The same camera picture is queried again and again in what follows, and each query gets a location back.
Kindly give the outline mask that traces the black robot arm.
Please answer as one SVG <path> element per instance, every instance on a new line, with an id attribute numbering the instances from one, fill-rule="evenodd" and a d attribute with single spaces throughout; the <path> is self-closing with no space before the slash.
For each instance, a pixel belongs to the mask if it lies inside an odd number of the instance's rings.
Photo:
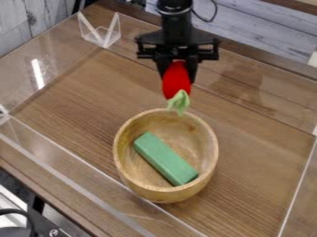
<path id="1" fill-rule="evenodd" d="M 157 0 L 160 29 L 134 37 L 138 59 L 156 63 L 163 76 L 173 60 L 184 62 L 189 82 L 195 81 L 197 64 L 219 59 L 220 40 L 192 26 L 192 0 Z"/>

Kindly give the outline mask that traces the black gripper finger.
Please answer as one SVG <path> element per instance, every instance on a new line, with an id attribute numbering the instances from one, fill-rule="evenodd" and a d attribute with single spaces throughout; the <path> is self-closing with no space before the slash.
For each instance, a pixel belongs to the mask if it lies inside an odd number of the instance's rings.
<path id="1" fill-rule="evenodd" d="M 161 58 L 156 60 L 157 74 L 163 77 L 165 69 L 169 67 L 172 60 L 168 58 Z"/>
<path id="2" fill-rule="evenodd" d="M 188 72 L 189 81 L 195 81 L 195 75 L 197 70 L 197 61 L 195 59 L 187 59 L 185 60 L 185 69 Z"/>

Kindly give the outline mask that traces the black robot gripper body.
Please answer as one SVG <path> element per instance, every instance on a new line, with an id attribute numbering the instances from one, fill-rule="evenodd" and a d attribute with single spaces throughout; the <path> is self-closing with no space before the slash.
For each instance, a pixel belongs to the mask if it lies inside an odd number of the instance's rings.
<path id="1" fill-rule="evenodd" d="M 191 13 L 160 15 L 157 31 L 134 37 L 137 58 L 156 60 L 159 58 L 197 61 L 219 59 L 219 39 L 197 30 L 191 24 Z"/>

